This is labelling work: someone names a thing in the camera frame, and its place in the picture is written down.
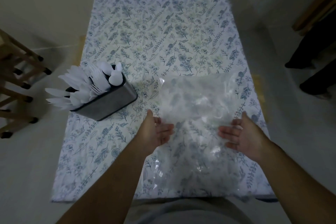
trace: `person's right hand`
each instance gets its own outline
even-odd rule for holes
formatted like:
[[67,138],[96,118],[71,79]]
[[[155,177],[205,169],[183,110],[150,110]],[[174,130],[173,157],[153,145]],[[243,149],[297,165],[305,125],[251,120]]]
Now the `person's right hand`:
[[218,135],[229,140],[225,146],[240,151],[251,160],[259,162],[271,141],[247,116],[246,112],[243,112],[241,119],[234,119],[231,125],[240,126],[242,129],[227,126],[218,128]]

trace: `metal cutlery holder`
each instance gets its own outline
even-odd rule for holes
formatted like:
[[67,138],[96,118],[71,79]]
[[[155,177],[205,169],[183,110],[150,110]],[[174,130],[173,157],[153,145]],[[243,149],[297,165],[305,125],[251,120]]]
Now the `metal cutlery holder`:
[[[101,121],[108,116],[118,112],[120,109],[133,103],[138,98],[132,84],[123,75],[123,82],[119,86],[111,85],[108,92],[97,96],[92,101],[83,104],[71,112],[78,113],[96,121]],[[68,88],[66,91],[75,92],[73,88]]]

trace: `clear plastic bag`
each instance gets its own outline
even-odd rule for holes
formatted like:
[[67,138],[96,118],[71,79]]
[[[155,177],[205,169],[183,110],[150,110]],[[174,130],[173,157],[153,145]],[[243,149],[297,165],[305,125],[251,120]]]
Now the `clear plastic bag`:
[[239,195],[236,153],[218,126],[235,115],[237,73],[160,78],[160,117],[175,124],[170,141],[153,154],[153,188],[164,197]]

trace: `tablecloth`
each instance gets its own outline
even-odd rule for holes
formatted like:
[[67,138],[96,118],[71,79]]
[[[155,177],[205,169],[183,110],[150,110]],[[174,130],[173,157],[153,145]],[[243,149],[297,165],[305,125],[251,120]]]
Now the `tablecloth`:
[[[134,137],[146,110],[150,108],[159,115],[161,76],[237,71],[235,117],[247,111],[267,134],[228,0],[94,0],[81,66],[98,60],[122,62],[123,73],[139,98],[99,122],[69,114],[52,189],[53,201],[76,201]],[[197,136],[197,128],[191,123],[180,124],[178,129],[185,135]],[[179,159],[191,146],[175,147],[173,157]],[[273,194],[258,164],[241,153],[234,154],[239,195]],[[156,188],[156,157],[154,152],[146,159],[134,198],[225,195],[220,184],[211,185],[204,176],[179,177],[174,170],[171,175],[177,187]]]

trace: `person's left arm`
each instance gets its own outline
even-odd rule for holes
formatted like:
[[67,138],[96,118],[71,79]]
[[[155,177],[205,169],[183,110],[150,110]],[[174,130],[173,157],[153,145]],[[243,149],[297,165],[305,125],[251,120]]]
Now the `person's left arm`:
[[123,223],[145,158],[169,140],[173,128],[148,110],[133,140],[57,223]]

